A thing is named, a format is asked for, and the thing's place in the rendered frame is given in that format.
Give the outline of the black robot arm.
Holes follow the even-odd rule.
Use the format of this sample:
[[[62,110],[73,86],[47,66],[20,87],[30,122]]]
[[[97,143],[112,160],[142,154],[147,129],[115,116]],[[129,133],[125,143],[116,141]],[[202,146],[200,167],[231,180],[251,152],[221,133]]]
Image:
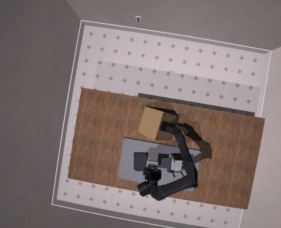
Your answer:
[[[183,165],[187,175],[181,179],[161,186],[158,186],[158,179],[156,179],[155,176],[151,176],[149,179],[147,177],[147,182],[144,181],[137,186],[141,196],[144,197],[150,194],[157,201],[161,201],[179,191],[192,187],[198,187],[198,172],[189,153],[181,129],[178,129],[175,125],[162,122],[159,130],[174,134],[182,155]]]

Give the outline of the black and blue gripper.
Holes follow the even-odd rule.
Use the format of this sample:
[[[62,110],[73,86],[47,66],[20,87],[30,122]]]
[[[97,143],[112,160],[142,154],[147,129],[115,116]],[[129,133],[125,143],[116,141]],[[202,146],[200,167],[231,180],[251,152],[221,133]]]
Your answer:
[[[147,177],[149,179],[151,176],[155,176],[158,177],[158,181],[159,181],[161,179],[161,172],[162,172],[161,169],[157,169],[157,171],[153,171],[153,169],[144,168],[143,177],[145,178],[145,180],[147,180]]]

